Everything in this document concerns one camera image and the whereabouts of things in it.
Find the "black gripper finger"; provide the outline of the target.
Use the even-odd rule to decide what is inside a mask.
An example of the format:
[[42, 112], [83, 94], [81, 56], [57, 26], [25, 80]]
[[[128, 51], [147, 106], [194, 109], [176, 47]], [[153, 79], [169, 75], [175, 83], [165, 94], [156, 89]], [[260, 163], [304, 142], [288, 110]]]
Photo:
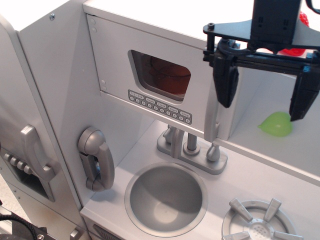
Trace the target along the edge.
[[290, 121], [302, 120], [320, 92], [320, 73], [302, 72], [295, 81], [291, 97]]

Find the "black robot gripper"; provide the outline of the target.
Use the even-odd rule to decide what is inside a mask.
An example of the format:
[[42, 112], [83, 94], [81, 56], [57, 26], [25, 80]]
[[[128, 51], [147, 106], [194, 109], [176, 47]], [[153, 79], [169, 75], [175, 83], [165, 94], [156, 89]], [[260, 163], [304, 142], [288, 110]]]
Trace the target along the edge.
[[[213, 67], [218, 102], [229, 108], [235, 97], [238, 67], [299, 75], [320, 72], [320, 33], [299, 18], [300, 0], [256, 0], [249, 20], [209, 23], [203, 60]], [[302, 56], [280, 54], [306, 49]]]

